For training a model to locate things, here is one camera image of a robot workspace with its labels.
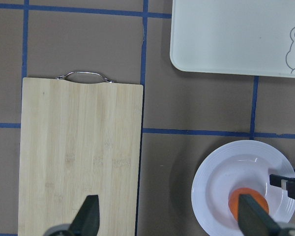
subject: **cutting board handle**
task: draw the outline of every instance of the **cutting board handle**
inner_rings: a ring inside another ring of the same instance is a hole
[[[114,83],[114,81],[107,79],[105,76],[103,76],[102,74],[100,74],[100,73],[98,73],[98,72],[86,72],[86,71],[73,71],[73,72],[70,72],[70,73],[68,73],[68,74],[66,74],[66,75],[58,76],[58,77],[56,77],[56,79],[57,79],[57,80],[61,80],[61,79],[62,79],[62,80],[67,80],[67,77],[68,77],[69,75],[72,75],[72,74],[90,74],[90,75],[97,75],[97,76],[101,77],[101,78],[104,80],[104,82],[107,82],[107,83]]]

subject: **white tray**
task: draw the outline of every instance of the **white tray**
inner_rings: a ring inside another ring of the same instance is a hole
[[[173,0],[182,71],[295,77],[295,0]]]

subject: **orange object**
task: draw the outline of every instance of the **orange object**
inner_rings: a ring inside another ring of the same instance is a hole
[[[228,200],[228,206],[236,221],[238,221],[238,205],[240,194],[250,194],[257,201],[257,203],[269,214],[269,206],[266,202],[266,199],[259,192],[251,188],[239,188],[230,195]]]

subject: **white plate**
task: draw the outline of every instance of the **white plate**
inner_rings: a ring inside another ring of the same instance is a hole
[[[286,157],[272,146],[252,140],[235,141],[213,151],[201,164],[192,184],[195,216],[210,236],[242,236],[229,207],[228,197],[237,188],[261,193],[276,222],[289,222],[295,200],[287,191],[269,184],[269,175],[295,177]]]
[[[182,71],[295,77],[295,0],[173,0],[170,57]]]

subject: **wood grain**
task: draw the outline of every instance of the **wood grain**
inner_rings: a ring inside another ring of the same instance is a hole
[[[69,224],[99,195],[99,236],[135,231],[143,87],[24,78],[19,236]]]

